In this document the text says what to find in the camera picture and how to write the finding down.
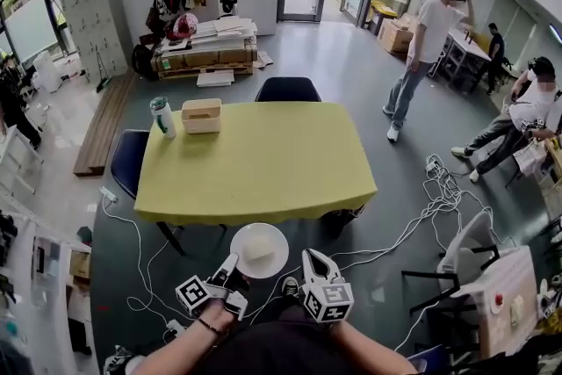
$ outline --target power strip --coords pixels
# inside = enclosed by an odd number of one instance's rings
[[[166,328],[171,331],[175,337],[180,336],[185,331],[185,328],[182,327],[176,319],[169,321]]]
[[[111,192],[110,190],[108,190],[105,186],[102,186],[101,188],[99,188],[99,191],[102,193],[102,195],[107,198],[110,202],[117,202],[117,196],[115,194],[113,194],[113,192]]]

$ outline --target wooden pallet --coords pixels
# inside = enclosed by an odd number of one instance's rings
[[[189,69],[167,70],[166,72],[158,72],[161,80],[168,80],[170,78],[184,78],[188,76],[198,76],[199,74],[206,74],[217,72],[218,70],[234,71],[235,76],[251,76],[254,74],[254,66],[247,63],[231,62],[228,64],[213,64],[211,66],[197,66]]]
[[[137,75],[129,69],[122,76],[114,76],[104,89],[104,96],[80,147],[74,166],[77,177],[96,177],[104,174],[113,136],[125,108]]]

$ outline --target white cable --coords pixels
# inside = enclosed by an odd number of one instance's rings
[[[430,308],[433,308],[435,306],[439,305],[439,302],[435,302],[433,305],[429,305],[426,306],[422,309],[421,313],[420,313],[420,317],[418,317],[418,320],[415,321],[415,324],[410,328],[410,331],[408,331],[406,339],[404,339],[404,341],[402,341],[402,344],[400,344],[398,347],[396,347],[396,349],[394,349],[394,351],[398,351],[400,349],[400,347],[402,347],[405,343],[407,343],[407,340],[410,338],[410,336],[412,335],[412,332],[414,331],[414,328],[416,328],[418,326],[418,323],[420,323],[420,321],[422,321],[422,317],[423,314]]]
[[[191,317],[188,317],[188,316],[186,316],[185,314],[182,314],[182,313],[180,313],[179,311],[177,311],[175,308],[173,308],[173,307],[171,307],[171,306],[168,306],[168,305],[167,305],[160,297],[158,297],[158,296],[153,292],[153,290],[152,290],[152,279],[151,279],[151,277],[150,277],[150,264],[155,260],[155,258],[156,258],[158,255],[160,255],[160,253],[166,248],[166,246],[169,244],[169,242],[166,241],[166,243],[160,248],[160,250],[158,250],[158,252],[156,252],[156,254],[155,254],[152,258],[150,258],[150,261],[148,261],[148,265],[147,265],[148,284],[147,284],[147,280],[145,279],[144,274],[142,273],[142,270],[141,270],[142,246],[141,246],[141,232],[140,232],[140,230],[139,230],[139,227],[137,226],[136,222],[134,222],[134,220],[124,219],[124,218],[119,217],[119,216],[116,216],[116,215],[114,215],[114,214],[109,214],[109,213],[107,212],[106,208],[105,208],[105,200],[106,200],[106,197],[104,196],[104,198],[102,199],[102,208],[103,208],[103,210],[104,210],[104,213],[105,213],[108,217],[111,217],[111,218],[113,218],[113,219],[117,219],[117,220],[121,220],[121,221],[123,221],[123,222],[127,222],[127,223],[130,223],[130,224],[133,224],[133,225],[134,225],[134,229],[136,230],[137,235],[138,235],[138,237],[139,237],[139,259],[137,260],[137,269],[138,269],[138,271],[139,271],[139,273],[140,273],[140,277],[142,278],[142,283],[143,283],[143,285],[144,285],[144,288],[145,288],[146,291],[150,294],[150,300],[148,301],[147,304],[145,304],[142,300],[140,300],[140,299],[138,299],[138,298],[136,298],[136,297],[131,297],[131,296],[129,296],[129,297],[126,298],[126,303],[127,303],[127,306],[129,306],[129,309],[131,309],[132,311],[135,311],[135,312],[148,310],[148,311],[150,311],[150,312],[152,312],[152,313],[158,314],[160,317],[163,318],[165,326],[168,326],[168,320],[164,317],[164,315],[161,314],[161,313],[158,313],[158,312],[155,311],[154,309],[150,308],[150,305],[152,304],[152,300],[153,300],[154,298],[156,298],[157,300],[160,301],[160,303],[162,303],[163,306],[165,306],[166,308],[168,308],[170,311],[174,311],[175,313],[181,315],[182,317],[184,317],[184,318],[187,319],[188,321],[193,321],[193,319],[192,319]],[[138,302],[142,305],[142,307],[141,307],[141,308],[135,308],[135,307],[131,306],[131,303],[130,303],[131,300],[138,301]]]
[[[432,170],[427,169],[428,167],[430,167],[430,165],[433,166]],[[425,190],[425,193],[429,198],[429,204],[421,212],[421,215],[419,217],[413,219],[413,220],[410,220],[407,223],[406,228],[404,229],[402,234],[399,236],[398,240],[388,249],[356,250],[356,251],[351,251],[351,252],[338,252],[338,253],[334,253],[333,255],[331,255],[330,258],[333,258],[335,256],[346,256],[346,255],[378,254],[378,255],[374,256],[373,258],[370,258],[370,259],[351,263],[351,264],[343,267],[342,269],[340,269],[340,272],[343,272],[344,270],[350,269],[351,267],[359,265],[359,264],[372,263],[372,262],[378,260],[380,257],[385,256],[388,253],[391,253],[392,251],[397,249],[401,245],[401,243],[404,242],[419,227],[419,225],[427,218],[431,218],[431,225],[434,228],[435,233],[436,233],[437,244],[444,251],[447,251],[447,249],[439,241],[439,235],[437,233],[437,227],[436,227],[436,224],[435,224],[435,217],[437,216],[438,213],[456,212],[457,216],[458,216],[457,234],[459,234],[463,229],[463,221],[462,221],[462,213],[458,210],[458,206],[460,205],[462,197],[465,194],[468,194],[469,196],[474,198],[480,204],[480,206],[482,207],[482,211],[488,213],[488,215],[490,216],[490,224],[491,224],[490,225],[490,231],[492,232],[494,237],[497,239],[497,241],[501,245],[505,245],[505,243],[507,242],[507,239],[510,239],[511,242],[513,242],[513,245],[516,247],[515,239],[513,238],[513,236],[509,236],[504,241],[502,241],[500,239],[500,237],[496,234],[496,232],[494,230],[494,215],[493,215],[492,208],[490,206],[484,206],[484,204],[472,192],[462,190],[457,185],[457,182],[456,182],[454,176],[444,167],[443,160],[441,159],[441,157],[439,155],[433,154],[433,155],[430,155],[426,158],[426,175],[428,177],[428,180],[423,182],[423,190]],[[435,198],[433,198],[431,196],[431,194],[429,193],[429,190],[428,190],[429,184],[437,184],[437,186],[439,188],[439,191],[440,191],[439,196],[437,196]],[[294,271],[298,270],[299,268],[300,267],[298,267],[296,269],[293,269],[293,270],[291,270],[289,272],[286,272],[285,274],[281,275],[277,279],[276,283],[274,284],[273,289],[271,290],[270,296],[267,298],[265,303],[262,306],[260,306],[259,308],[257,308],[253,313],[246,314],[244,316],[244,319],[246,319],[246,318],[251,317],[252,315],[255,314],[255,317],[252,319],[252,322],[250,322],[250,325],[254,323],[254,320],[256,319],[257,315],[259,315],[263,311],[263,309],[269,303],[271,303],[271,301],[273,301],[274,299],[277,299],[277,297],[272,298],[272,296],[273,296],[273,294],[274,294],[274,292],[277,288],[277,285],[278,285],[279,281],[282,278],[286,277],[287,275],[292,274]],[[404,345],[404,343],[407,342],[407,339],[409,338],[409,336],[412,334],[412,331],[414,330],[414,328],[418,325],[418,323],[422,319],[422,316],[425,313],[425,311],[428,308],[436,306],[436,305],[437,304],[434,304],[432,306],[428,306],[427,308],[424,308],[421,311],[420,317],[418,318],[418,320],[414,324],[414,326],[410,329],[410,332],[408,333],[406,340],[397,349],[399,349],[402,345]]]

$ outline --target forearm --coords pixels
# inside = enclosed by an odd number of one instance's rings
[[[332,338],[351,360],[371,375],[410,375],[415,368],[402,355],[376,343],[342,321],[332,328]]]
[[[466,18],[466,24],[474,26],[474,6],[472,5],[472,0],[466,0],[468,4],[468,18]]]
[[[414,58],[418,60],[422,54],[423,40],[425,39],[425,26],[418,25],[415,29]]]
[[[194,321],[172,343],[144,359],[133,375],[186,375],[217,339],[214,332]]]

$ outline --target human hand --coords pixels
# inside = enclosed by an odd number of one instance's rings
[[[410,70],[411,70],[412,72],[417,72],[419,67],[420,67],[420,59],[415,56],[415,57],[412,58],[412,60],[410,61]]]
[[[516,99],[519,97],[519,92],[521,91],[521,86],[519,86],[517,83],[513,85],[513,88],[511,88],[511,98]]]
[[[210,300],[200,317],[221,332],[227,331],[234,322],[234,314],[227,311],[223,301],[219,299]]]

